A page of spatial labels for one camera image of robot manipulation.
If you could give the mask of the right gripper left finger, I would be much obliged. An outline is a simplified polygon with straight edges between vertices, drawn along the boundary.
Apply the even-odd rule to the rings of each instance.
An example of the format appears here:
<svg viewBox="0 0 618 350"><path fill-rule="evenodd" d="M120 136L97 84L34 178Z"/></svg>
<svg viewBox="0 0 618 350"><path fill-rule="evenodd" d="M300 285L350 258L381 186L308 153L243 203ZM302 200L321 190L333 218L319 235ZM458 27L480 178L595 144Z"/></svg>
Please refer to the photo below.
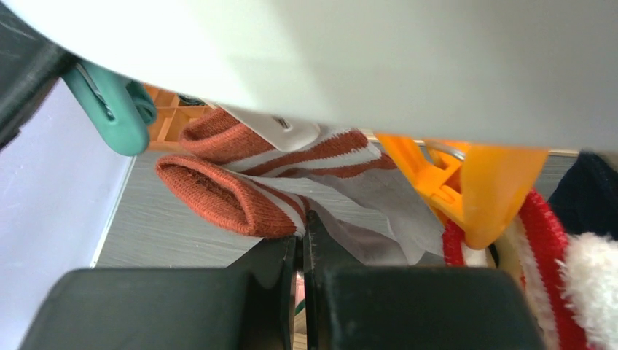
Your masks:
<svg viewBox="0 0 618 350"><path fill-rule="evenodd" d="M226 268L95 268L49 291L22 349L290 349L297 239Z"/></svg>

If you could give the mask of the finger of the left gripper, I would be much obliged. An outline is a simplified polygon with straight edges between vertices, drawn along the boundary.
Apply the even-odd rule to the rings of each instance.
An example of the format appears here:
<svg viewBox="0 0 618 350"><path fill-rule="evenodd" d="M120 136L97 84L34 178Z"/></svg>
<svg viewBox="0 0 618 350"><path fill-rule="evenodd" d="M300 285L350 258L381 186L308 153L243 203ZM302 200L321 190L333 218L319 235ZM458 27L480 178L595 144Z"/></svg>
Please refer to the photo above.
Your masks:
<svg viewBox="0 0 618 350"><path fill-rule="evenodd" d="M1 148L19 136L76 61L1 4Z"/></svg>

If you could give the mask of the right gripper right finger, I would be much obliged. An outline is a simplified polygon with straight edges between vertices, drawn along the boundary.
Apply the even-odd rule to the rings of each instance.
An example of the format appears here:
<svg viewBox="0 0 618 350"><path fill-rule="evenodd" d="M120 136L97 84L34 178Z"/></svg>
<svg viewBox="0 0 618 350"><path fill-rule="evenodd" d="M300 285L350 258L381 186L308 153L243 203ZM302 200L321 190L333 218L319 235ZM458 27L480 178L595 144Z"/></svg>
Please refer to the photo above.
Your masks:
<svg viewBox="0 0 618 350"><path fill-rule="evenodd" d="M310 349L543 349L513 279L489 268L360 263L314 211L302 241Z"/></svg>

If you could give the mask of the grey beige sock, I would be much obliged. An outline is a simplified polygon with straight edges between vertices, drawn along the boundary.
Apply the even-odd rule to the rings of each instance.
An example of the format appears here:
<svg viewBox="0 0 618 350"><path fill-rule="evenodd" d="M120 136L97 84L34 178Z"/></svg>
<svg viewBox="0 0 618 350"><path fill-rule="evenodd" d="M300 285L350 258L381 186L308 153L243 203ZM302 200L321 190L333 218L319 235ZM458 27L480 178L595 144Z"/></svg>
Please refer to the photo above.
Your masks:
<svg viewBox="0 0 618 350"><path fill-rule="evenodd" d="M357 205L381 213L387 233L313 208L330 236L367 265L441 265L442 226L394 161L361 131L324 126L310 145L283 152L223 109L190 122L183 149L250 179L309 179Z"/></svg>

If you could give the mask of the red white striped sock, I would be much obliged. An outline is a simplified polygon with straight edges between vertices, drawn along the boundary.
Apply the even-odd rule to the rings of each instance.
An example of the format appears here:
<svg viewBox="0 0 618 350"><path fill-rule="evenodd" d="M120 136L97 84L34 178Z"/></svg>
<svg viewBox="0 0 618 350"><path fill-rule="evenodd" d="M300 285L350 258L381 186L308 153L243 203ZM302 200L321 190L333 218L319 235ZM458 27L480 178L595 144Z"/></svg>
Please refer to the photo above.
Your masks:
<svg viewBox="0 0 618 350"><path fill-rule="evenodd" d="M190 155L165 155L156 172L189 209L211 224L257 238L302 237L308 200Z"/></svg>

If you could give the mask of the navy sock red cuff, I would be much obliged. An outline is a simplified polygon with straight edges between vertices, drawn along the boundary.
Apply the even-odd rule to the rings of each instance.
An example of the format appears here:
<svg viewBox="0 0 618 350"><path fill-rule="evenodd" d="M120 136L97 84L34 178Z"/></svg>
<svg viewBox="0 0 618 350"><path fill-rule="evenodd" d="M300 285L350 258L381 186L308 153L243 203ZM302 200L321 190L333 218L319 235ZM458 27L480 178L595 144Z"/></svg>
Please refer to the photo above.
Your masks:
<svg viewBox="0 0 618 350"><path fill-rule="evenodd" d="M547 349L617 348L617 241L569 235L548 203L528 192L504 231L515 277Z"/></svg>

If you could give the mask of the white plastic clip hanger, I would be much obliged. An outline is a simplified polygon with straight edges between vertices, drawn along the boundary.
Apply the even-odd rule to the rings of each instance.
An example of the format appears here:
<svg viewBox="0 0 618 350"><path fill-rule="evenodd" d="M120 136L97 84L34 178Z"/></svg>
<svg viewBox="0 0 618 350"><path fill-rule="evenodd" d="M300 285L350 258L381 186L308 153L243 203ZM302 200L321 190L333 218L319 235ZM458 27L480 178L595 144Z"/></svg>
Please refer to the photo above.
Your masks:
<svg viewBox="0 0 618 350"><path fill-rule="evenodd" d="M8 1L107 69L244 112L617 150L615 1Z"/></svg>

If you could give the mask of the navy blue sock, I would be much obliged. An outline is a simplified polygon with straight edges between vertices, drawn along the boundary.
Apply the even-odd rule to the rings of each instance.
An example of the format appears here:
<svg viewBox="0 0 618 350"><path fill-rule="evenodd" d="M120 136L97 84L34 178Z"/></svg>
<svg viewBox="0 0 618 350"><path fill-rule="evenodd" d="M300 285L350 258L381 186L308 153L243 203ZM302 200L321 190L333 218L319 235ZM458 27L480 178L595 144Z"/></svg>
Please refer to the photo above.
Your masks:
<svg viewBox="0 0 618 350"><path fill-rule="evenodd" d="M547 202L567 233L617 240L617 172L599 155L579 153Z"/></svg>

